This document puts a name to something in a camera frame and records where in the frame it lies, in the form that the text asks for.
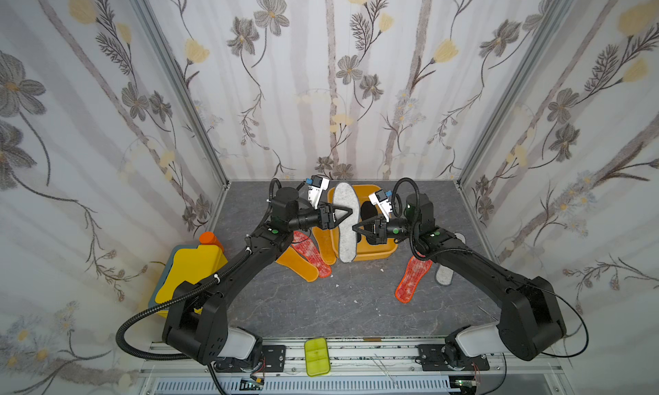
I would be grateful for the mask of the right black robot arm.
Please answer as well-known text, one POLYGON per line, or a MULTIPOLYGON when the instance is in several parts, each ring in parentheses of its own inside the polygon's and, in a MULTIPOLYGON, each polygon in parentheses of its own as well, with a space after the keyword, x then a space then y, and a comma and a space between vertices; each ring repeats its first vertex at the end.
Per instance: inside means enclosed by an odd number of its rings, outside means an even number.
POLYGON ((552 285, 544 278, 529 279, 499 266, 439 227, 425 194, 410 194, 400 215, 377 215, 355 224, 353 230, 376 244, 409 241, 422 259, 453 270, 496 303, 500 310, 497 321, 465 326, 446 338, 444 362, 453 369, 499 352, 529 362, 566 335, 552 285))

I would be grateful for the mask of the narrow yellow fuzzy insole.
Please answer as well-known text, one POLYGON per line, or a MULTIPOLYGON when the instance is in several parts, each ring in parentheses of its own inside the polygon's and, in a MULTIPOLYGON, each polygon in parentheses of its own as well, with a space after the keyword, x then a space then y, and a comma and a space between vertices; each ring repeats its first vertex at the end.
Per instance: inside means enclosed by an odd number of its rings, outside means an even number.
POLYGON ((317 243, 317 248, 319 249, 322 261, 324 261, 327 266, 333 266, 336 263, 336 254, 331 240, 331 230, 313 228, 312 234, 317 243))

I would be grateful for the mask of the grey felt insole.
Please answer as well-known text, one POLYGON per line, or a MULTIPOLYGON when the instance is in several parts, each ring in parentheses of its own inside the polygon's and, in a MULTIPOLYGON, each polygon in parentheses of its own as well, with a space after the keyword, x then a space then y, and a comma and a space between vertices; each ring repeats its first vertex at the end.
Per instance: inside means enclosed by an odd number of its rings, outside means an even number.
POLYGON ((359 221, 360 203, 353 187, 346 183, 339 183, 334 192, 333 204, 349 206, 353 208, 353 214, 345 219, 339 219, 339 259, 343 263, 355 260, 357 248, 357 234, 353 232, 352 226, 359 221))
POLYGON ((447 266, 439 266, 435 273, 435 280, 441 286, 449 286, 452 283, 454 271, 447 266))

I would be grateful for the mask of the red white patterned insole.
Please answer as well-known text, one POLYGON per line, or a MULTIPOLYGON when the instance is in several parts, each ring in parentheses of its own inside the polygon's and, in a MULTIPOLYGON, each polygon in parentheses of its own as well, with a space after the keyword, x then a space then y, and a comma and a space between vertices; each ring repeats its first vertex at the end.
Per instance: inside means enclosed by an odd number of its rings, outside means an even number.
POLYGON ((331 271, 331 255, 321 241, 315 242, 311 235, 295 231, 293 234, 293 249, 310 263, 319 273, 319 278, 329 278, 331 271))

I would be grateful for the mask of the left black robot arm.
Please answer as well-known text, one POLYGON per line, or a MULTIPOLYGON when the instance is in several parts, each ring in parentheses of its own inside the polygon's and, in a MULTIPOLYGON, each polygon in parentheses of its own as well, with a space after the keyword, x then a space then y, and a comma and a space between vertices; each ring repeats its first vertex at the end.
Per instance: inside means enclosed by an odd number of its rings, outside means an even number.
POLYGON ((220 357, 250 357, 255 343, 243 344, 245 355, 230 351, 236 337, 228 326, 228 309, 235 297, 264 268, 278 260, 293 243, 295 231, 320 228, 332 230, 350 218, 358 218, 360 206, 339 206, 320 202, 314 206, 302 199, 295 187, 270 182, 269 208, 257 228, 247 235, 245 248, 226 266, 197 283, 183 282, 173 298, 146 309, 125 321, 116 332, 116 344, 123 352, 143 360, 177 361, 192 359, 209 365, 220 357), (128 330, 162 309, 168 311, 162 332, 165 344, 175 353, 158 354, 139 350, 126 340, 128 330))

